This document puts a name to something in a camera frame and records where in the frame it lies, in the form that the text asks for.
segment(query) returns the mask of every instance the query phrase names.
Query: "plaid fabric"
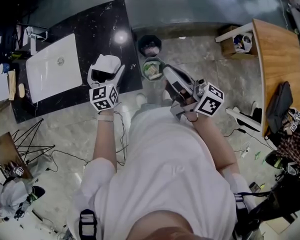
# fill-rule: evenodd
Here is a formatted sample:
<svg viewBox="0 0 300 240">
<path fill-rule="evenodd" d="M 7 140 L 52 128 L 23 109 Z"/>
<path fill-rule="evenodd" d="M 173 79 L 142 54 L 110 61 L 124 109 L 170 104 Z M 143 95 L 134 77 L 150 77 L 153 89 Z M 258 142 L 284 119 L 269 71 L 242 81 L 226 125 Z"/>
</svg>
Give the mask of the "plaid fabric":
<svg viewBox="0 0 300 240">
<path fill-rule="evenodd" d="M 278 155 L 289 158 L 300 166 L 300 124 L 292 135 L 287 135 L 282 129 L 277 134 L 281 136 L 277 147 Z"/>
</svg>

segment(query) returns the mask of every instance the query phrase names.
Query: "curved wooden table top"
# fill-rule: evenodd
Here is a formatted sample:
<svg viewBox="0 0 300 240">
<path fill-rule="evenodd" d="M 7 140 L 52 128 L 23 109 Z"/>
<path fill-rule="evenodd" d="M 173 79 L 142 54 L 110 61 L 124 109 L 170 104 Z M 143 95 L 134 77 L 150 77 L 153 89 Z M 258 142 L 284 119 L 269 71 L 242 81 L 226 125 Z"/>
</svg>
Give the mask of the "curved wooden table top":
<svg viewBox="0 0 300 240">
<path fill-rule="evenodd" d="M 266 110 L 280 83 L 290 83 L 292 107 L 300 111 L 300 44 L 298 36 L 289 30 L 258 19 L 253 19 L 252 23 L 263 72 L 262 136 L 265 136 Z"/>
</svg>

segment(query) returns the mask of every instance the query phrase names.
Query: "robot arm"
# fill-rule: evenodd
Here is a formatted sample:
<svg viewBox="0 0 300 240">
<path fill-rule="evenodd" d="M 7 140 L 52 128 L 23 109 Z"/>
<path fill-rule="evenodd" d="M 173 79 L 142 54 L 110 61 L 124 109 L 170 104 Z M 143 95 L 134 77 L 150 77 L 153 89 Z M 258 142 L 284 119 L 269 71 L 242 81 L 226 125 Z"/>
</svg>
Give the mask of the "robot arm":
<svg viewBox="0 0 300 240">
<path fill-rule="evenodd" d="M 99 59 L 102 59 L 104 61 L 105 58 L 107 58 L 107 56 L 100 55 Z M 115 107 L 116 101 L 119 96 L 117 87 L 119 86 L 121 78 L 125 71 L 125 65 L 122 65 L 120 67 L 120 60 L 119 60 L 119 64 L 108 63 L 106 68 L 102 68 L 101 66 L 99 67 L 96 66 L 98 64 L 98 60 L 95 63 L 95 65 L 90 66 L 88 71 L 88 76 L 87 76 L 87 82 L 91 87 L 91 89 L 89 90 L 90 103 L 98 112 L 100 112 L 104 110 L 113 109 Z M 111 74 L 113 74 L 114 76 L 112 79 L 108 79 L 105 82 L 100 83 L 96 80 L 93 80 L 92 78 L 93 70 L 105 72 L 108 74 L 109 72 L 111 72 Z"/>
<path fill-rule="evenodd" d="M 185 71 L 166 65 L 163 74 L 168 81 L 167 91 L 174 100 L 171 113 L 178 119 L 187 112 L 197 112 L 212 117 L 225 101 L 224 93 L 204 79 L 194 80 Z M 193 103 L 186 100 L 193 98 Z"/>
</svg>

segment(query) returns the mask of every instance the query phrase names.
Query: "cardboard box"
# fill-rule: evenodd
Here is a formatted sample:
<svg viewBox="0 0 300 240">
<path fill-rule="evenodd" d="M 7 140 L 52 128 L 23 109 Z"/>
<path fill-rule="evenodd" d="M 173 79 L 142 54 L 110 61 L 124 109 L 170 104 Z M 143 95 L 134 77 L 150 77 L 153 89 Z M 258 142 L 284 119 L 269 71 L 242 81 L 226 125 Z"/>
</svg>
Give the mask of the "cardboard box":
<svg viewBox="0 0 300 240">
<path fill-rule="evenodd" d="M 229 31 L 235 30 L 237 28 L 238 28 L 237 26 L 227 27 L 220 34 L 223 35 Z M 254 36 L 252 37 L 251 50 L 247 53 L 236 52 L 234 40 L 232 37 L 221 41 L 220 44 L 221 44 L 222 55 L 226 58 L 236 59 L 236 60 L 248 60 L 248 59 L 254 59 L 254 58 L 258 57 L 258 50 L 257 50 L 257 45 L 256 45 Z"/>
</svg>

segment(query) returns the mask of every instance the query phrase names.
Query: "shoe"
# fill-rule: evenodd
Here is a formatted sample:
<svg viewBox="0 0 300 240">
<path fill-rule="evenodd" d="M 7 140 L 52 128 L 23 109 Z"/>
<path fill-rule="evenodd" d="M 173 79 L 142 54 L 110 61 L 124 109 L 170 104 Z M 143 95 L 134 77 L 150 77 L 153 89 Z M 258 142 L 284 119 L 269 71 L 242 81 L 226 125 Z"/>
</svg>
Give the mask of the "shoe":
<svg viewBox="0 0 300 240">
<path fill-rule="evenodd" d="M 255 109 L 257 109 L 257 108 L 259 108 L 259 104 L 256 101 L 254 101 L 252 103 L 252 107 L 251 107 L 251 114 L 250 114 L 251 117 L 254 114 Z"/>
<path fill-rule="evenodd" d="M 138 93 L 137 95 L 136 95 L 136 104 L 138 105 L 138 107 L 139 107 L 139 109 L 141 108 L 141 106 L 143 105 L 143 104 L 146 104 L 147 103 L 147 97 L 146 96 L 144 96 L 142 93 Z"/>
<path fill-rule="evenodd" d="M 167 90 L 164 90 L 162 92 L 162 101 L 165 101 L 165 100 L 171 100 L 171 96 Z"/>
</svg>

